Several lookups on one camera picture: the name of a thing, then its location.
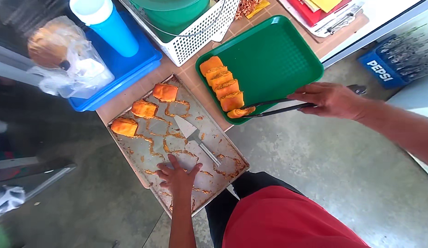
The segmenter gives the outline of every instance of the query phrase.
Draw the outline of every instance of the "tongs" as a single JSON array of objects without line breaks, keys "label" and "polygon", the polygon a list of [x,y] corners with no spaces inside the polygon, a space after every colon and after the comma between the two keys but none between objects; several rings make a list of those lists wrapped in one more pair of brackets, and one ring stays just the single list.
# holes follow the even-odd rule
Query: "tongs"
[{"label": "tongs", "polygon": [[[347,87],[357,95],[365,94],[367,91],[367,87],[364,85],[352,84],[352,85],[349,85]],[[244,110],[244,109],[250,108],[250,107],[258,107],[258,106],[262,106],[262,105],[275,104],[275,103],[281,103],[281,102],[286,102],[286,101],[293,101],[293,99],[283,98],[283,99],[278,99],[278,100],[263,101],[263,102],[259,102],[259,103],[252,104],[249,106],[241,107],[240,109]],[[264,112],[261,114],[242,116],[241,118],[264,117],[264,116],[274,115],[274,114],[283,113],[283,112],[287,112],[287,111],[291,111],[291,110],[297,110],[297,109],[301,109],[301,108],[315,107],[315,106],[316,106],[315,103],[306,102],[306,103],[290,106],[287,108],[282,108],[279,110]]]}]

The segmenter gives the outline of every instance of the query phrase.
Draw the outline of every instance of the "human hand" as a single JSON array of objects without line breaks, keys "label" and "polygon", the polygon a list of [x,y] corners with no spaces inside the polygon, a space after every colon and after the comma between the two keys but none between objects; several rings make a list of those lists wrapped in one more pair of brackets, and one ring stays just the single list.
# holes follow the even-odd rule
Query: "human hand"
[{"label": "human hand", "polygon": [[191,172],[186,173],[174,155],[168,154],[168,159],[174,169],[170,169],[162,163],[157,164],[160,170],[157,170],[156,174],[160,179],[164,180],[164,182],[160,183],[160,186],[169,189],[173,195],[173,200],[190,199],[195,175],[199,172],[202,164],[196,164]]},{"label": "human hand", "polygon": [[368,99],[353,93],[341,84],[313,82],[299,87],[287,96],[289,99],[315,103],[317,107],[299,109],[305,114],[358,120]]}]

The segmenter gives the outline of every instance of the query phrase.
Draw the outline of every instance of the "gray floor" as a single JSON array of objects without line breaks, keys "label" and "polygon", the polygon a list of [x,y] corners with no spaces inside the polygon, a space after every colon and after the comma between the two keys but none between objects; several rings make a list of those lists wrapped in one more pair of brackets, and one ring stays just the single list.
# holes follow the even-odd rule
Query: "gray floor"
[{"label": "gray floor", "polygon": [[[366,84],[368,97],[390,96],[356,57],[327,69],[322,81]],[[123,248],[167,247],[170,219],[137,181],[96,114],[62,111],[53,110],[51,118],[41,114],[50,128],[39,155],[62,155],[78,168],[0,223],[30,248],[110,248],[113,240]],[[252,172],[266,171],[292,184],[369,245],[428,247],[428,176],[374,131],[293,111],[254,119],[227,134]],[[211,247],[206,212],[193,223],[198,247]]]}]

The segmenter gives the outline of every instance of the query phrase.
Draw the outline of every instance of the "bottle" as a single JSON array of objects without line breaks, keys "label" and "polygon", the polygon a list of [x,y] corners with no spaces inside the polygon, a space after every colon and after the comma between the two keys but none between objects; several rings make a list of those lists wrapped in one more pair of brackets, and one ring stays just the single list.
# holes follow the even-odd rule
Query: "bottle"
[{"label": "bottle", "polygon": [[122,56],[137,54],[139,43],[111,0],[70,0],[70,9]]}]

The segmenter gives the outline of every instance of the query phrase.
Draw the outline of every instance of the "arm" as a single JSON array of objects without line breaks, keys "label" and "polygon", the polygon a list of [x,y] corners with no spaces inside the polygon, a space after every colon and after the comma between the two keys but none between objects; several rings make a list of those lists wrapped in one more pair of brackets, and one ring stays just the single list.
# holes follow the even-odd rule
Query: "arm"
[{"label": "arm", "polygon": [[191,220],[191,191],[195,175],[202,164],[194,166],[188,174],[182,169],[175,156],[168,154],[168,159],[174,169],[164,164],[158,164],[160,170],[156,171],[164,182],[160,186],[169,189],[173,196],[173,218],[171,220],[171,234],[169,248],[195,248],[194,230]]},{"label": "arm", "polygon": [[357,121],[428,164],[428,118],[424,116],[364,99],[340,84],[326,82],[300,87],[288,98],[317,105],[300,109],[303,113]]}]

